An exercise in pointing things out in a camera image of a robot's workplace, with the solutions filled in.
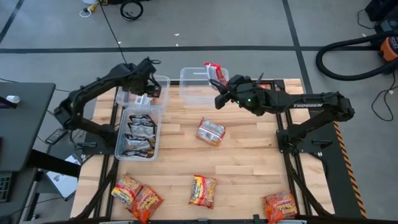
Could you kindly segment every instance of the wooden table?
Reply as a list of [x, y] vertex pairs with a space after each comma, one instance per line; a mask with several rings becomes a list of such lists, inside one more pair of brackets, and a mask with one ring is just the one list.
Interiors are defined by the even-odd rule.
[[[285, 80], [285, 85], [288, 93], [303, 93], [299, 79]], [[114, 91], [98, 97], [94, 122], [109, 123]], [[275, 136], [276, 116], [266, 113], [257, 117], [231, 103], [221, 110], [185, 108], [178, 94], [178, 86], [171, 86], [167, 111], [162, 118], [157, 159], [153, 162], [120, 161], [118, 179], [128, 172], [164, 198], [152, 216], [153, 220], [251, 219], [253, 214], [264, 218], [262, 198], [289, 189], [283, 156]], [[294, 123], [309, 119], [308, 110], [291, 110], [291, 113]], [[118, 115], [116, 123], [120, 119], [120, 113]], [[202, 117], [226, 127], [219, 147], [194, 136]], [[323, 207], [333, 213], [322, 163], [308, 154], [302, 154], [301, 161], [307, 187]], [[98, 188], [102, 162], [103, 156], [93, 156], [81, 168], [71, 217], [83, 210]], [[213, 210], [188, 205], [194, 174], [217, 180]], [[300, 211], [304, 213], [301, 192], [297, 186], [296, 189]], [[100, 215], [105, 214], [107, 198], [108, 190], [103, 197]], [[124, 205], [115, 199], [111, 219], [132, 218]]]

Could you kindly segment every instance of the vacuum hose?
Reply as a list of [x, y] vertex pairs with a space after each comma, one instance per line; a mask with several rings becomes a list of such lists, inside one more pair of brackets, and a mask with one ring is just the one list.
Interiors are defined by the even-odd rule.
[[365, 78], [370, 78], [373, 77], [375, 75], [378, 75], [382, 72], [386, 72], [386, 71], [391, 71], [393, 69], [395, 69], [396, 67], [398, 67], [398, 58], [395, 58], [394, 60], [386, 63], [385, 65], [376, 68], [374, 70], [371, 70], [370, 72], [365, 72], [362, 74], [358, 74], [358, 75], [350, 75], [350, 76], [346, 76], [346, 75], [339, 75], [336, 73], [333, 73], [331, 71], [329, 71], [329, 69], [327, 69], [325, 67], [325, 65], [323, 64], [322, 58], [323, 55], [333, 49], [336, 49], [338, 47], [344, 47], [344, 46], [348, 46], [348, 45], [353, 45], [353, 44], [362, 44], [365, 42], [369, 42], [371, 40], [376, 40], [376, 39], [380, 39], [380, 38], [386, 38], [386, 37], [397, 37], [398, 36], [398, 32], [397, 31], [388, 31], [388, 32], [383, 32], [380, 34], [374, 34], [374, 35], [370, 35], [367, 37], [362, 37], [362, 38], [358, 38], [358, 39], [353, 39], [353, 40], [346, 40], [346, 41], [341, 41], [341, 42], [337, 42], [337, 43], [333, 43], [333, 44], [329, 44], [327, 46], [322, 47], [318, 54], [317, 57], [315, 59], [315, 62], [317, 64], [317, 67], [319, 69], [319, 71], [321, 71], [323, 74], [325, 74], [326, 76], [335, 79], [335, 80], [341, 80], [341, 81], [356, 81], [356, 80], [363, 80]]

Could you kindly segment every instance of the plastic bin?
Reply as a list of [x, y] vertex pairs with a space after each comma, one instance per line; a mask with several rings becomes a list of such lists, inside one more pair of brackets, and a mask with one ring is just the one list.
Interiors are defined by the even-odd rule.
[[157, 108], [164, 112], [169, 100], [170, 79], [162, 75], [154, 75], [154, 78], [162, 87], [162, 91], [160, 92], [159, 98], [153, 98], [150, 104], [145, 103], [150, 99], [150, 97], [147, 97], [146, 94], [142, 96], [134, 95], [123, 91], [121, 87], [118, 89], [116, 102], [120, 105], [123, 105], [125, 108]]
[[[130, 157], [125, 157], [122, 155], [122, 152], [127, 149], [128, 143], [126, 138], [124, 137], [124, 133], [131, 133], [129, 126], [127, 123], [129, 122], [129, 116], [130, 115], [135, 115], [135, 114], [149, 114], [151, 118], [155, 121], [157, 124], [157, 130], [156, 130], [156, 143], [155, 143], [155, 151], [154, 151], [154, 156], [152, 158], [143, 158], [139, 156], [130, 156]], [[118, 158], [121, 161], [153, 161], [157, 157], [157, 151], [159, 150], [159, 141], [160, 141], [160, 129], [162, 126], [162, 111], [158, 108], [126, 108], [123, 111], [121, 122], [120, 122], [120, 128], [119, 128], [119, 134], [118, 134], [118, 140], [116, 142], [116, 148], [114, 151], [114, 155], [116, 158]]]
[[[229, 80], [227, 69], [221, 69]], [[187, 107], [215, 107], [215, 98], [220, 93], [208, 81], [206, 68], [183, 68], [180, 72], [180, 98]]]

